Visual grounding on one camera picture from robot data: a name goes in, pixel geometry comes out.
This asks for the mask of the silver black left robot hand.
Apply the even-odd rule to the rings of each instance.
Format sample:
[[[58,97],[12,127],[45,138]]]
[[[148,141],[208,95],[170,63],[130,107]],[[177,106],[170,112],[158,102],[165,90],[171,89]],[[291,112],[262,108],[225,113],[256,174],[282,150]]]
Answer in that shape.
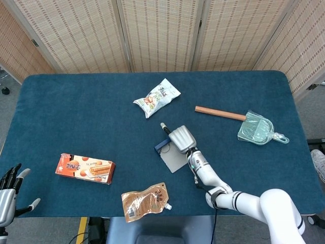
[[[40,198],[36,198],[27,207],[17,209],[17,196],[25,177],[30,172],[30,169],[26,168],[18,174],[20,168],[21,163],[11,167],[1,176],[1,230],[9,226],[16,217],[33,211],[41,201]]]

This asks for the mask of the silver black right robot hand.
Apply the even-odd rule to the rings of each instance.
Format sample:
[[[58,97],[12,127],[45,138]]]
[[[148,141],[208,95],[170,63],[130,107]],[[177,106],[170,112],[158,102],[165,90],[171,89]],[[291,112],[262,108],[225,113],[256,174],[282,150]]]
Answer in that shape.
[[[185,125],[178,127],[172,132],[165,123],[160,123],[161,128],[168,134],[170,140],[175,144],[181,154],[197,150],[197,142]]]

